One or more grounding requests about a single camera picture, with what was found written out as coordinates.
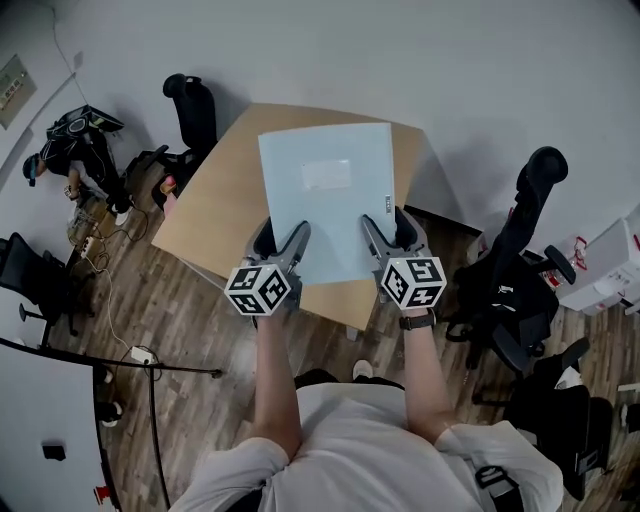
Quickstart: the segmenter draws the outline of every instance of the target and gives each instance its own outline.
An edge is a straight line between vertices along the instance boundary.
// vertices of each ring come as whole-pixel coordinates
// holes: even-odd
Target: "black pole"
[[[14,346],[14,343],[5,341],[0,338],[0,344]],[[72,352],[67,352],[66,350],[57,350],[50,347],[43,347],[40,351],[32,349],[31,347],[21,347],[14,346],[13,348],[17,348],[18,350],[22,349],[23,352],[31,352],[38,353],[39,355],[46,355],[52,359],[58,359],[59,361],[67,361],[69,363],[76,364],[86,364],[90,366],[95,366],[97,364],[108,364],[112,366],[126,366],[129,368],[155,368],[156,370],[168,370],[168,371],[177,371],[177,372],[191,372],[191,373],[208,373],[214,379],[218,379],[222,377],[222,370],[216,368],[213,370],[205,370],[202,368],[184,368],[181,366],[168,366],[164,363],[156,363],[156,364],[142,364],[142,363],[130,363],[128,361],[114,361],[113,359],[103,359],[101,357],[93,357],[87,356],[84,354],[74,354]]]
[[[149,409],[151,411],[151,438],[153,439],[153,452],[156,456],[156,464],[158,465],[158,476],[160,477],[160,485],[162,486],[162,496],[167,510],[171,508],[169,501],[169,493],[167,492],[167,483],[164,480],[164,471],[162,470],[162,459],[160,458],[160,445],[158,443],[158,425],[156,424],[156,397],[153,367],[149,368]]]

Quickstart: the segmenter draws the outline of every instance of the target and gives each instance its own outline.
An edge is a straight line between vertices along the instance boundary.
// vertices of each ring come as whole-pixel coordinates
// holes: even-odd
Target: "wooden floor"
[[[129,345],[151,348],[165,364],[221,368],[225,372],[219,380],[164,372],[156,384],[160,449],[173,502],[186,489],[199,461],[213,450],[230,448],[247,430],[254,394],[255,331],[218,289],[150,245],[163,220],[149,196],[160,173],[161,168],[154,168],[144,176],[134,176],[137,205],[148,212],[149,219],[142,240],[132,242],[124,233],[107,240],[113,278],[113,327]],[[431,249],[442,258],[450,278],[461,266],[470,238],[449,226],[422,222]],[[126,228],[131,237],[139,237],[145,228],[144,216],[134,211]],[[86,262],[74,269],[78,274],[89,270]],[[60,322],[52,330],[51,345],[116,360],[124,357],[126,348],[113,338],[109,328],[108,295],[109,279],[102,273],[89,290],[96,317],[78,319],[78,338],[70,338],[66,325]],[[439,316],[454,308],[455,296],[449,287],[440,303]],[[394,306],[377,306],[366,332],[353,342],[346,338],[343,326],[334,322],[303,312],[291,315],[286,336],[294,373],[320,367],[347,381],[354,362],[364,358],[372,362],[377,375],[402,382],[404,354],[397,317]],[[640,380],[639,319],[638,315],[625,317],[619,307],[595,318],[561,308],[547,345],[547,354],[552,354],[582,336],[589,337],[592,348],[582,361],[584,381],[592,395],[614,403],[616,418],[623,403],[637,401],[633,393],[617,393],[616,387]],[[487,386],[496,389],[496,396],[506,396],[511,373],[493,353],[487,353],[479,370],[472,372],[465,383],[468,346],[446,342],[444,330],[443,322],[437,325],[436,340],[460,419],[484,424],[499,420],[498,410],[473,406],[471,395]],[[153,459],[147,377],[142,370],[121,368],[115,386],[101,393],[115,397],[125,407],[125,416],[117,427],[101,427],[123,509],[164,510]],[[564,511],[631,510],[620,507],[616,499],[628,475],[638,466],[640,434],[623,433],[616,421],[611,471],[604,475],[599,470],[592,472],[587,498],[577,503],[566,497]]]

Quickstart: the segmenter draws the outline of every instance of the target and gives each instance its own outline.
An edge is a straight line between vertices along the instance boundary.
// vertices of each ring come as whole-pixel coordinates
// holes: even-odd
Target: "wooden table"
[[[218,286],[245,256],[247,241],[269,216],[258,135],[292,128],[371,123],[381,119],[346,112],[256,103],[229,128],[180,194],[153,244],[185,261]],[[395,201],[404,206],[414,171],[424,164],[424,132],[391,123]],[[364,330],[377,291],[366,281],[307,286],[301,308]]]

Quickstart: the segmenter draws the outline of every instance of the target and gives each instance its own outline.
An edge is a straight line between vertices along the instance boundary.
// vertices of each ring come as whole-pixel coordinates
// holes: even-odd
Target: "sign on wall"
[[[14,55],[0,70],[0,125],[5,130],[35,91],[33,80]]]

